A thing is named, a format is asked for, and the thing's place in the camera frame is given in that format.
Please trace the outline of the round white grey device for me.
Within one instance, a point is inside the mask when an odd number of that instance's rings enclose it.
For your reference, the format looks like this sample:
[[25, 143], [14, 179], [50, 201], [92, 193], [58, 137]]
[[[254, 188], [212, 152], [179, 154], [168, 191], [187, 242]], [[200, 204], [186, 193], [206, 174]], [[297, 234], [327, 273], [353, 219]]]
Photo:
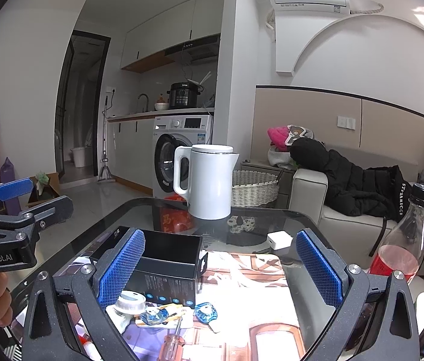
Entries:
[[143, 314], [145, 309], [145, 296], [137, 292], [124, 290], [117, 301], [113, 305], [106, 307], [105, 311], [117, 331], [122, 334], [134, 317]]

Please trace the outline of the blue bottle with gold clip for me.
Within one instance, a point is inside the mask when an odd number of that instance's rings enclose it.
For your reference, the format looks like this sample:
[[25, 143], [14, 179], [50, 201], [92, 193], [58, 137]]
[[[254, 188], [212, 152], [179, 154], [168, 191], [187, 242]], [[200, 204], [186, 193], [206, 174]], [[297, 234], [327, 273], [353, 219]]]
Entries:
[[143, 313], [135, 317], [134, 323], [140, 328], [158, 327], [179, 319], [181, 315], [181, 304], [150, 304], [146, 305]]

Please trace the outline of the blue liquid bottle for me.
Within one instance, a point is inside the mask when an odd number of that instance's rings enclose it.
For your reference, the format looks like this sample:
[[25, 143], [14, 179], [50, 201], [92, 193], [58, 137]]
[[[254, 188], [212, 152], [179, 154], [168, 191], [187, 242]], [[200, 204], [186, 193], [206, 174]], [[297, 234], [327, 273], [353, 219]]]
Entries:
[[210, 302], [202, 302], [197, 304], [194, 309], [194, 315], [200, 323], [208, 326], [212, 332], [220, 332], [218, 312]]

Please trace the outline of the cardboard box on floor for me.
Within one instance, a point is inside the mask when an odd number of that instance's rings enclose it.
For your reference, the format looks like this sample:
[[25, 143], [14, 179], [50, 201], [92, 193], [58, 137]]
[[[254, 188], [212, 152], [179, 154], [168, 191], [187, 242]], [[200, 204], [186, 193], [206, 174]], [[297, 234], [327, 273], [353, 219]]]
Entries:
[[33, 188], [27, 202], [29, 208], [55, 199], [61, 195], [58, 173], [44, 174], [40, 172], [30, 179], [32, 180]]

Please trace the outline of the floor mop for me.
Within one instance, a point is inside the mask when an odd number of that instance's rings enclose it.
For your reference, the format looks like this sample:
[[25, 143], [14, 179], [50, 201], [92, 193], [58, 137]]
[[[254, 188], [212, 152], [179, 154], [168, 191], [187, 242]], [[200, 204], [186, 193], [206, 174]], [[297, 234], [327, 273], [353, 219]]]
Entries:
[[113, 100], [116, 90], [110, 87], [105, 96], [105, 103], [103, 106], [103, 134], [102, 134], [102, 155], [101, 155], [101, 167], [98, 175], [98, 183], [109, 183], [114, 182], [115, 179], [111, 175], [109, 169], [109, 158], [108, 158], [108, 111], [113, 106]]

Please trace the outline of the white bucket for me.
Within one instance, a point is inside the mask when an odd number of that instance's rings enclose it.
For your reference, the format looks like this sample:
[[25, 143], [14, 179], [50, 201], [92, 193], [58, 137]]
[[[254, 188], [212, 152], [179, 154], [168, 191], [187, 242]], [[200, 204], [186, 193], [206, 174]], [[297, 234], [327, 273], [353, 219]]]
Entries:
[[72, 162], [76, 168], [84, 168], [93, 164], [92, 147], [74, 147], [71, 149]]

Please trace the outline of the clear bottle red drink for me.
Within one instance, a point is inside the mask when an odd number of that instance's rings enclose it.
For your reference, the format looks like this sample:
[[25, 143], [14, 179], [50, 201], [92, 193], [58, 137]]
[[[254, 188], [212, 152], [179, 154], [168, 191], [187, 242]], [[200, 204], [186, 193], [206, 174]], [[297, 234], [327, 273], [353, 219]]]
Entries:
[[403, 273], [409, 284], [424, 258], [424, 184], [413, 184], [409, 206], [402, 220], [392, 229], [375, 251], [368, 273], [389, 276]]

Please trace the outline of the black open storage box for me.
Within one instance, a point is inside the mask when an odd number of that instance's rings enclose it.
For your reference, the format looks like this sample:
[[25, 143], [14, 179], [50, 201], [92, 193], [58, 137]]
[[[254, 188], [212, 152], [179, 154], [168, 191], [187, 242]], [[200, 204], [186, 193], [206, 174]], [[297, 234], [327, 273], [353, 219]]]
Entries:
[[111, 267], [99, 281], [98, 302], [114, 304], [120, 293], [130, 290], [156, 304], [194, 307], [200, 277], [208, 254], [201, 252], [202, 238], [119, 226], [105, 231], [90, 246], [90, 260], [119, 249]]

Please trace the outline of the red gift box under table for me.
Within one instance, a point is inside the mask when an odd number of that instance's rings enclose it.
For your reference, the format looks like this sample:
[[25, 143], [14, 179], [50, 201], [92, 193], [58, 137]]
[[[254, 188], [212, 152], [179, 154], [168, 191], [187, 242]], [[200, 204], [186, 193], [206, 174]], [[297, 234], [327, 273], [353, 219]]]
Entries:
[[178, 202], [179, 207], [159, 208], [160, 229], [165, 233], [191, 235], [195, 232], [193, 217], [188, 213], [186, 200], [178, 194], [168, 195], [165, 200]]

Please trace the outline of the white cube charger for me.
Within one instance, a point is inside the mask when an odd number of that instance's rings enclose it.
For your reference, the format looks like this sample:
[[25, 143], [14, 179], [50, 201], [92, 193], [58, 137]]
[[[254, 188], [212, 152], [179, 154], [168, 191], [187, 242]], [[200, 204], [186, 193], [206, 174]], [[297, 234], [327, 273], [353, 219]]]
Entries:
[[289, 248], [293, 238], [286, 231], [275, 231], [267, 235], [267, 243], [272, 250]]

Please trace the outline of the black jacket on sofa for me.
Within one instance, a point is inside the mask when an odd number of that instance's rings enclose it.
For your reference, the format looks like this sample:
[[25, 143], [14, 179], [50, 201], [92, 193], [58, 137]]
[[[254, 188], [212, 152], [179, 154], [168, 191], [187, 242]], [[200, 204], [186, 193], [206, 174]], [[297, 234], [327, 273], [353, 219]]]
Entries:
[[297, 139], [289, 152], [302, 169], [327, 176], [325, 204], [329, 208], [349, 217], [368, 215], [396, 223], [405, 215], [411, 184], [397, 165], [363, 169], [309, 138]]

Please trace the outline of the white electric kettle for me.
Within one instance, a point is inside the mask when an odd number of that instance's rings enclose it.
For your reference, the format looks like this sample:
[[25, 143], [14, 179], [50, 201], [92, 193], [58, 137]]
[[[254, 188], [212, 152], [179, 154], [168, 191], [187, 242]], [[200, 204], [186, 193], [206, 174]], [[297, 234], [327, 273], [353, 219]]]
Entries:
[[[181, 161], [188, 159], [188, 187], [181, 188]], [[230, 215], [232, 174], [239, 154], [228, 145], [195, 144], [174, 151], [174, 192], [186, 200], [188, 213], [201, 220]]]

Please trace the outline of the white woven basket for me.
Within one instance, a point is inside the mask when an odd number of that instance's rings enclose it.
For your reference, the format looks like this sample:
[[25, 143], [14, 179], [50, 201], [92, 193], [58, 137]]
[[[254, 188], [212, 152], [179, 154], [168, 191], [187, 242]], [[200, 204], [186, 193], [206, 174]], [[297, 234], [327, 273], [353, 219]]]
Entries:
[[253, 170], [234, 170], [232, 174], [231, 205], [253, 208], [275, 201], [279, 194], [278, 177]]

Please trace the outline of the pink plush toy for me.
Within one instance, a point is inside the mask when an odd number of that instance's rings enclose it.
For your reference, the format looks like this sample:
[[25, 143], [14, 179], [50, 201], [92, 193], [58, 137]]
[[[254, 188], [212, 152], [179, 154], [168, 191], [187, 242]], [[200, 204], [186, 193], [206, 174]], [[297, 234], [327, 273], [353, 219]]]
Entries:
[[268, 137], [273, 146], [280, 152], [287, 152], [288, 147], [286, 140], [288, 139], [289, 128], [287, 125], [271, 127], [267, 130]]

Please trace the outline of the white wall switch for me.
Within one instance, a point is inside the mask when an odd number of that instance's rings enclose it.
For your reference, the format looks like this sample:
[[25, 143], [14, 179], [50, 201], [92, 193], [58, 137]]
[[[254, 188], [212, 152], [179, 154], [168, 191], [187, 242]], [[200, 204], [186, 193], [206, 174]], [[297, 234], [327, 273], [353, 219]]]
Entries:
[[356, 130], [356, 119], [349, 116], [338, 116], [337, 127], [355, 131]]

